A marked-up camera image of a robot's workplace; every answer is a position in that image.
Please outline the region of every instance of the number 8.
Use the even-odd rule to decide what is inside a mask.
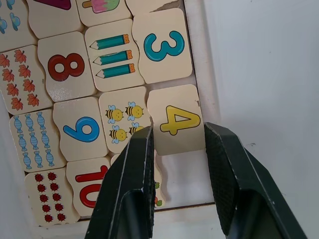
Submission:
[[[90,133],[84,133],[83,127],[88,125],[91,127]],[[100,128],[98,123],[91,117],[82,117],[75,124],[75,130],[65,125],[63,131],[74,139],[78,141],[90,143],[96,140],[100,133]]]
[[[77,63],[75,69],[71,68],[72,62]],[[55,70],[57,64],[62,64],[64,66],[62,72],[57,72]],[[84,72],[84,60],[82,56],[77,53],[71,53],[66,58],[61,55],[54,55],[48,61],[48,72],[55,81],[65,81],[70,75],[78,77]]]
[[[167,55],[178,56],[183,52],[185,47],[185,41],[183,36],[178,31],[171,31],[169,36],[176,42],[175,47],[171,47],[167,41],[163,41],[160,45],[160,50],[158,52],[153,51],[152,45],[156,40],[156,35],[154,33],[148,35],[144,41],[144,51],[147,57],[152,61],[161,61]]]

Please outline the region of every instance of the number 4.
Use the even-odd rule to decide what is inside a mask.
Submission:
[[[171,135],[176,135],[180,129],[195,128],[200,124],[200,117],[198,115],[174,106],[167,106],[166,114],[168,123],[162,123],[160,130],[162,132],[169,132]],[[186,120],[176,121],[176,116],[186,118]]]

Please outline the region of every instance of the number 3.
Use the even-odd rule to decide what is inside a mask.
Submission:
[[[76,62],[77,67],[75,69],[71,68],[71,63]],[[62,64],[64,70],[62,72],[57,72],[55,66],[57,64]],[[84,60],[82,56],[77,53],[71,53],[66,58],[61,55],[54,55],[48,61],[48,71],[50,76],[55,81],[65,81],[70,75],[73,77],[78,77],[84,72]]]
[[[156,40],[154,33],[148,35],[144,41],[144,51],[147,57],[152,61],[161,61],[166,55],[178,56],[183,52],[185,41],[183,36],[178,31],[171,31],[169,36],[176,42],[175,47],[171,47],[167,41],[163,41],[158,52],[153,51],[152,45]]]
[[[83,127],[88,125],[91,127],[90,133],[84,133]],[[78,141],[90,143],[97,139],[100,133],[100,128],[98,123],[91,117],[82,117],[75,124],[75,130],[65,125],[63,131],[74,139]]]
[[[176,135],[180,129],[195,128],[200,124],[200,117],[198,115],[174,106],[167,106],[166,114],[168,123],[162,123],[160,130],[162,132],[169,132],[171,135]],[[186,118],[186,120],[176,121],[176,116]]]

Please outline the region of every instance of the blue number 9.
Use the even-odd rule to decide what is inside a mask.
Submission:
[[[90,133],[84,133],[83,127],[88,125],[91,127]],[[98,123],[91,117],[82,117],[75,124],[75,130],[65,125],[63,131],[78,141],[90,143],[97,139],[100,133],[100,128]]]
[[[183,52],[185,47],[183,36],[178,31],[171,31],[169,36],[176,42],[176,46],[171,47],[167,41],[163,41],[158,52],[153,51],[152,49],[152,45],[156,40],[156,35],[151,33],[145,38],[144,51],[150,60],[161,61],[166,57],[167,54],[170,56],[178,56]]]

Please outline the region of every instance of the red number 8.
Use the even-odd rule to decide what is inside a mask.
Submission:
[[[71,68],[71,63],[76,62],[78,66],[73,69]],[[57,72],[55,66],[57,64],[62,64],[64,70],[62,72]],[[73,77],[78,77],[84,72],[84,60],[76,53],[69,54],[66,58],[61,55],[52,56],[48,62],[48,71],[50,76],[55,81],[65,81],[70,75]]]

